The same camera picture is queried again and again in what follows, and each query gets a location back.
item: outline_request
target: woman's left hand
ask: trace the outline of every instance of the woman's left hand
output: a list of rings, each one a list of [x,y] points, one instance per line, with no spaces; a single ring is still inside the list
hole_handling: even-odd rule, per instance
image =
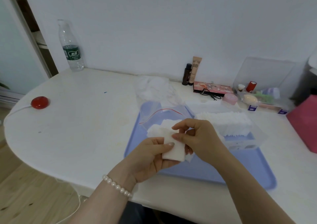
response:
[[[143,182],[164,168],[174,166],[179,161],[163,160],[162,153],[170,151],[174,143],[164,143],[164,137],[153,137],[143,140],[119,165],[135,178]]]

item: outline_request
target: ziplock bag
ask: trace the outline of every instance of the ziplock bag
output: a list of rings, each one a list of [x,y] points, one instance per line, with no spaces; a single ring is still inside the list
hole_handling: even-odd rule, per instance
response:
[[[140,122],[146,130],[165,119],[193,118],[168,78],[140,76],[135,83]]]

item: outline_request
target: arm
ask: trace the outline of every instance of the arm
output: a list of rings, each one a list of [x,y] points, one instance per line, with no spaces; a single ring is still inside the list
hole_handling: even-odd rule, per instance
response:
[[[185,119],[172,129],[179,130],[179,133],[173,135],[174,139],[188,145],[203,161],[214,166],[225,180],[243,224],[294,224],[223,145],[210,122]]]
[[[137,182],[143,182],[159,170],[179,163],[162,159],[162,153],[170,151],[174,146],[174,143],[163,143],[164,138],[145,139],[107,176],[132,192]],[[103,180],[72,216],[69,224],[118,223],[127,202],[127,196]]]

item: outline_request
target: green label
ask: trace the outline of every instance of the green label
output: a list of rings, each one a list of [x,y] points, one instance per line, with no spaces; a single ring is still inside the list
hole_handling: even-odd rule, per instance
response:
[[[66,59],[69,61],[75,61],[80,59],[78,46],[63,46],[63,50],[66,56]]]

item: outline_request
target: dark brown bottle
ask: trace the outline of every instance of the dark brown bottle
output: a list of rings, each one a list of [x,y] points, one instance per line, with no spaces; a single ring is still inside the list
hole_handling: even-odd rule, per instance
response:
[[[184,70],[184,76],[183,76],[183,82],[182,82],[184,86],[188,85],[191,72],[192,72],[192,64],[187,64]]]

